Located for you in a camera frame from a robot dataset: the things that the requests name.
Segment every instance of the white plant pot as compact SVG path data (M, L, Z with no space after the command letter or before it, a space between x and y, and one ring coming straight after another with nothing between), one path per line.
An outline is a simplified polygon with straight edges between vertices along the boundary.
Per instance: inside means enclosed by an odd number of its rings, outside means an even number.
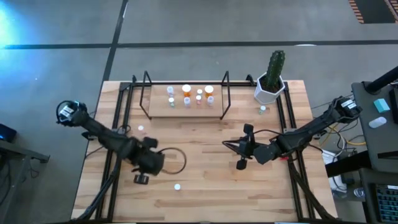
M280 81L280 85L281 88L278 92L276 93L271 93L268 91L265 91L261 88L261 84L260 84L260 78L262 78L263 76L267 75L267 73L262 74L258 79L257 79L257 87L256 90L254 92L254 98L261 104L261 105L266 105L269 103L273 103L275 102L276 98L278 98L278 96L280 95L280 93L282 93L282 91L285 89L285 84L284 81L282 79L282 77L279 77L279 81Z

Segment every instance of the concrete floor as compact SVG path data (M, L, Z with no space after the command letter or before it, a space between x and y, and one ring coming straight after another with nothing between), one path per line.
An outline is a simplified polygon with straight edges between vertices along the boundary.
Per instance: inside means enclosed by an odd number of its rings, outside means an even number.
M9 0L0 2L1 44L109 44L122 0ZM130 0L119 43L189 41L382 40L394 24L361 25L347 0ZM352 82L373 80L396 66L398 45L118 49L110 80L232 80L258 77L271 52L282 49L282 77L305 80L311 106L348 95ZM10 223L68 220L87 141L80 128L55 124L62 100L95 110L109 49L0 50L0 123L19 132L17 143L50 154L28 178ZM319 115L326 106L313 111ZM361 134L359 127L345 133ZM325 149L337 150L329 141ZM339 217L364 221L358 202L336 202Z

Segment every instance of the wooden tabletop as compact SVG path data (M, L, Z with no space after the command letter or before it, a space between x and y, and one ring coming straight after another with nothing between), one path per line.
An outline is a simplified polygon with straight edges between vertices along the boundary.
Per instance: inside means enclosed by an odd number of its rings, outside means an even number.
M310 104L301 80L288 81L297 126L312 120ZM111 127L120 82L105 82L95 119ZM147 119L139 106L141 88L135 87L129 112L129 135L150 136L159 140L157 150L178 147L187 155L187 166L177 175L160 173L150 176L149 185L133 182L131 165L123 162L114 222L292 222L297 221L287 162L276 159L263 166L249 161L246 170L236 170L240 159L221 142L244 135L243 125L253 124L254 130L280 130L276 104L267 105L259 114L254 87L231 87L231 107L223 120L219 118L153 118ZM150 88L144 90L144 107L149 107ZM289 119L282 95L287 125ZM274 134L261 132L256 141L267 143ZM100 145L89 143L87 153ZM310 188L320 203L337 216L322 155L311 147L303 152ZM85 160L72 218L78 217L98 193L106 150L102 149ZM166 153L165 169L177 170L182 156ZM180 184L181 190L174 190ZM108 211L110 190L103 215ZM303 193L300 198L307 214Z

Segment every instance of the green cactus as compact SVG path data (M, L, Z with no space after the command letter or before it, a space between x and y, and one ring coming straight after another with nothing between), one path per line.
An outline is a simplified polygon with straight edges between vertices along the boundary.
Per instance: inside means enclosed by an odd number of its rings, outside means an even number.
M269 59L267 75L260 80L261 88L269 92L277 92L280 89L279 77L285 63L285 52L276 50Z

